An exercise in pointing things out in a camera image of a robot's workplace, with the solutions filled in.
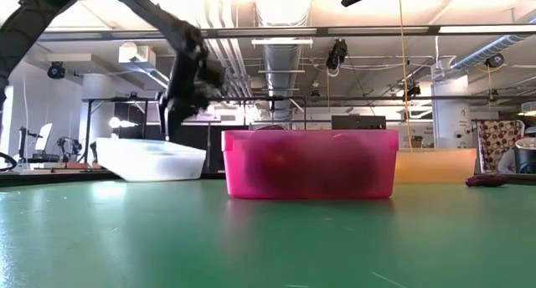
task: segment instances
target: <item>person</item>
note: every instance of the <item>person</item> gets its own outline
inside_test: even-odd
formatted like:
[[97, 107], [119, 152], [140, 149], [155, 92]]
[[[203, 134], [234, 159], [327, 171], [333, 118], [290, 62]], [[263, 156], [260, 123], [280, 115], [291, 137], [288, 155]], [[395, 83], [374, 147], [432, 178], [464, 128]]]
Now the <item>person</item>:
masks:
[[[536, 137], [536, 126], [531, 126], [525, 130], [524, 137]], [[504, 152], [497, 165], [497, 171], [500, 174], [516, 173], [516, 156], [513, 147]]]

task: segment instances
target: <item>pink container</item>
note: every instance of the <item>pink container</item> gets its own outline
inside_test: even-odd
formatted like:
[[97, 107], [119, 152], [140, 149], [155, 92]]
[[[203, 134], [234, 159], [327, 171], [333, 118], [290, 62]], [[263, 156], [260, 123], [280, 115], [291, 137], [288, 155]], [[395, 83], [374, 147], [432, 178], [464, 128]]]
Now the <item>pink container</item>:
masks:
[[391, 130], [224, 131], [233, 198], [373, 199], [393, 193]]

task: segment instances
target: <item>green tabletop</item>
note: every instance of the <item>green tabletop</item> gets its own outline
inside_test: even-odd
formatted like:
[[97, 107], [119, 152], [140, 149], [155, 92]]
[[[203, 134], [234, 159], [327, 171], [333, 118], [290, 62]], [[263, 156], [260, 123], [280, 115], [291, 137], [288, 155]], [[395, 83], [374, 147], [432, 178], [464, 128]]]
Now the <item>green tabletop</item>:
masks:
[[228, 199], [224, 181], [0, 190], [1, 287], [530, 287], [536, 187]]

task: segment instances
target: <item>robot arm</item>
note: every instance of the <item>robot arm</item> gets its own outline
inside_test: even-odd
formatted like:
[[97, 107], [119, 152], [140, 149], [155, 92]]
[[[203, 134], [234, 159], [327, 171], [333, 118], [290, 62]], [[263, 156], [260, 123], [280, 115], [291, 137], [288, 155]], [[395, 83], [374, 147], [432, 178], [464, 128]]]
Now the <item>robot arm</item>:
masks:
[[[21, 7], [0, 28], [0, 106], [8, 78], [56, 16], [78, 0], [21, 0]], [[150, 0], [118, 0], [160, 32], [177, 52], [168, 88], [160, 94], [162, 128], [173, 134], [187, 117], [208, 106], [207, 89], [219, 89], [224, 71], [208, 62], [201, 31]]]

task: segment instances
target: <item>white plastic bin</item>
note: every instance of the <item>white plastic bin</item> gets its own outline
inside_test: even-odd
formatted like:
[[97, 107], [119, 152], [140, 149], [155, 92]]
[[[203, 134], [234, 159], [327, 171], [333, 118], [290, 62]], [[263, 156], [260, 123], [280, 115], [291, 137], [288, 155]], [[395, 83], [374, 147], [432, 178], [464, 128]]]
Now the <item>white plastic bin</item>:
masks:
[[199, 179], [205, 150], [167, 141], [98, 138], [99, 164], [130, 182]]

